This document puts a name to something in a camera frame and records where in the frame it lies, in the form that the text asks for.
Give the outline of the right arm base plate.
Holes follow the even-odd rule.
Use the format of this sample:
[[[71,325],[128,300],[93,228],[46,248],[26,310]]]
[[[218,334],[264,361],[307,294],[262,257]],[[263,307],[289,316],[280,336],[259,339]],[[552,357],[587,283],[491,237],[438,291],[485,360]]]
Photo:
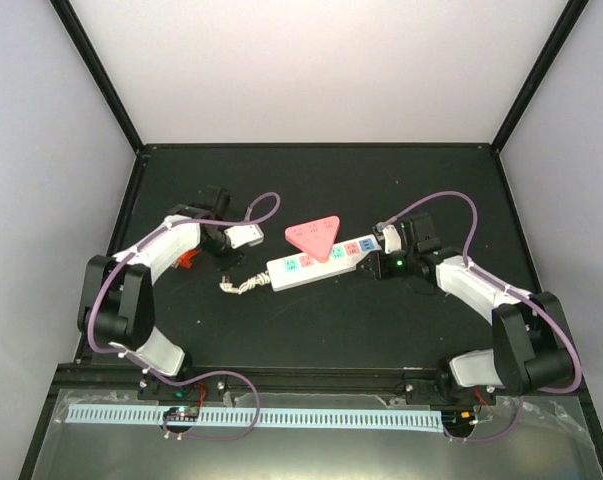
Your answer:
[[[474,387],[462,387],[447,367],[405,369],[403,393],[413,403],[431,406],[475,405],[479,398]]]

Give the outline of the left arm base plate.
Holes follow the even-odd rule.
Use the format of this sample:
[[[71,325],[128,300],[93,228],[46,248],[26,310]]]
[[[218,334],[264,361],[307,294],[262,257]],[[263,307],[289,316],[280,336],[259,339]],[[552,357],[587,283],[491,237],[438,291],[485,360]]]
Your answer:
[[[174,434],[184,434],[202,418],[202,409],[209,396],[221,396],[227,387],[229,376],[210,375],[187,385],[172,385],[187,378],[168,378],[168,383],[157,378],[151,369],[141,371],[138,398],[155,401],[165,407],[160,414],[159,426]]]

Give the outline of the white power strip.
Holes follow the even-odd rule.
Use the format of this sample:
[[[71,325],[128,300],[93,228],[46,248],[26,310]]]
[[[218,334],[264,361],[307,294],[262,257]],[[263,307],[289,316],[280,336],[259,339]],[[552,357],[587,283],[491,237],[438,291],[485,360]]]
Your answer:
[[[376,237],[366,235],[334,244],[326,262],[300,253],[268,261],[266,271],[273,291],[279,292],[353,272],[370,252],[380,249]]]

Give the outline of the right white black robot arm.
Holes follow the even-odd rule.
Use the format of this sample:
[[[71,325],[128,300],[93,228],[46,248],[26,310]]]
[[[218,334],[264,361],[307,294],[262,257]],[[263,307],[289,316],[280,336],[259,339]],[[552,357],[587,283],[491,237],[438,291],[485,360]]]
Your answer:
[[[460,249],[443,246],[428,214],[378,224],[373,235],[378,244],[365,251],[358,270],[376,280],[420,279],[456,297],[491,328],[490,348],[440,361],[435,388],[442,400],[460,402],[476,388],[520,396],[564,394],[580,386],[578,356],[559,324],[564,312],[555,295],[513,287]]]

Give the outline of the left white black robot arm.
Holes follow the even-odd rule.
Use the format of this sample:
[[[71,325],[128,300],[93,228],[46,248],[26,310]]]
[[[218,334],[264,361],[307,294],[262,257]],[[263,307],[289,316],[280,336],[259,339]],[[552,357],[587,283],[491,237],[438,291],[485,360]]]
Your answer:
[[[216,257],[234,252],[223,223],[229,204],[227,189],[206,187],[198,203],[173,207],[134,245],[86,265],[77,324],[91,350],[128,356],[158,372],[174,399],[194,391],[196,376],[188,354],[156,326],[154,283],[193,250]]]

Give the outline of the red cube plug adapter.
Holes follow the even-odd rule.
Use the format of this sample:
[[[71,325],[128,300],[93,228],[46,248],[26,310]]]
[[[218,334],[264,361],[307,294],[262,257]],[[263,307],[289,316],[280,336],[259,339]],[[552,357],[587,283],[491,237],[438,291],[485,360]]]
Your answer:
[[[199,254],[197,249],[188,250],[180,255],[173,263],[174,268],[190,269],[194,258]]]

